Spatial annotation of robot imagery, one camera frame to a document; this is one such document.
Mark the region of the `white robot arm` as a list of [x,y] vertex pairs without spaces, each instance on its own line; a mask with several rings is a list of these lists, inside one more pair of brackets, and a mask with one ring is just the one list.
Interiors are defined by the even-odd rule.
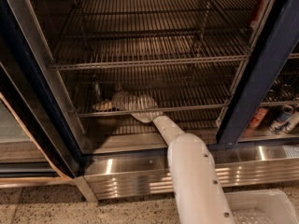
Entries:
[[168,145],[167,162],[181,224],[235,224],[218,179],[215,162],[201,138],[182,131],[149,95],[116,91],[95,105],[96,111],[116,108],[142,123],[153,123]]

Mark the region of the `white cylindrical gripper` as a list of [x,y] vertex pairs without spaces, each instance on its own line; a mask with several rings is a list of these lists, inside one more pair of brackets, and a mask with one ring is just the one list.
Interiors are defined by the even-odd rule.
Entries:
[[155,112],[158,110],[157,102],[147,94],[133,95],[129,91],[123,91],[120,83],[115,85],[116,93],[110,100],[93,105],[96,111],[108,111],[113,106],[121,111],[128,112]]

